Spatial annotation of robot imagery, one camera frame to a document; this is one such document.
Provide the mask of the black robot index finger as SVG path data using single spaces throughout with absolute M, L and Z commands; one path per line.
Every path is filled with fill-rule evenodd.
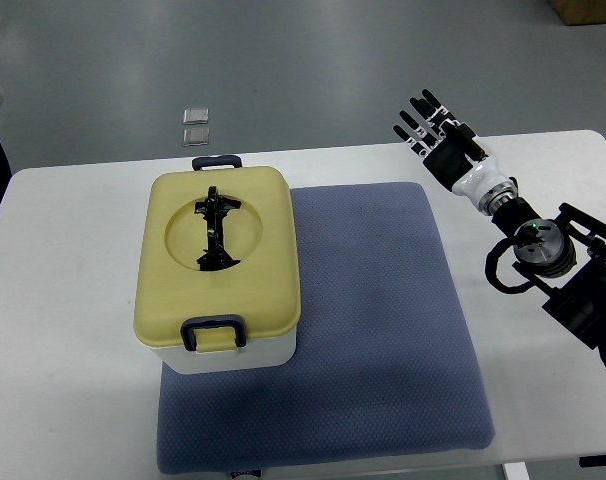
M 423 89 L 422 96 L 427 103 L 425 110 L 428 112 L 428 123 L 434 129 L 441 131 L 444 123 L 450 123 L 454 126 L 458 125 L 458 120 L 456 117 L 436 98 L 436 96 L 430 90 Z

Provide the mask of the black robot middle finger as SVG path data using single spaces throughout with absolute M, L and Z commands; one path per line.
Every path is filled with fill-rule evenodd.
M 441 131 L 434 129 L 427 120 L 428 117 L 428 112 L 425 110 L 425 107 L 427 107 L 427 103 L 425 102 L 425 100 L 423 99 L 423 96 L 421 96 L 420 98 L 417 97 L 411 97 L 409 99 L 409 102 L 411 104 L 411 106 L 414 108 L 414 110 L 422 117 L 422 119 L 428 124 L 428 126 L 432 129 L 432 131 L 439 137 L 439 138 L 444 138 L 445 137 L 445 132 L 443 131 L 443 129 Z

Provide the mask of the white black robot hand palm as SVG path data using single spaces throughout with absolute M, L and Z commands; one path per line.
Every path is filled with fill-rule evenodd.
M 495 155 L 472 160 L 452 140 L 440 142 L 423 159 L 423 165 L 439 184 L 469 199 L 478 211 L 497 211 L 518 194 L 515 181 L 499 171 Z

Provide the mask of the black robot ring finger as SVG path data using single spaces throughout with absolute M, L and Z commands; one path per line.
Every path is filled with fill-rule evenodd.
M 399 116 L 414 131 L 417 137 L 429 148 L 433 148 L 437 145 L 438 139 L 422 125 L 420 125 L 408 112 L 405 110 L 400 110 Z

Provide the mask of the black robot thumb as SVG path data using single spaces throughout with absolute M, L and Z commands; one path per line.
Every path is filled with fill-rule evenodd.
M 466 124 L 445 121 L 443 132 L 471 160 L 480 162 L 485 159 L 485 150 L 474 140 L 475 133 Z

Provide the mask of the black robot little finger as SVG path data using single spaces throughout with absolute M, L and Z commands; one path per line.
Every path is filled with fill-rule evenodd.
M 393 126 L 394 133 L 418 156 L 427 156 L 430 152 L 429 147 L 421 140 L 417 140 L 407 133 L 401 126 Z

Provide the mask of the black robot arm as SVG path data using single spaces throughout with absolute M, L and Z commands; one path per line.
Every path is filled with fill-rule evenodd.
M 470 200 L 504 235 L 486 256 L 488 283 L 508 295 L 541 290 L 544 311 L 606 368 L 606 224 L 568 203 L 543 218 L 476 132 L 429 90 L 409 102 L 414 111 L 400 111 L 404 123 L 394 132 L 440 185 Z

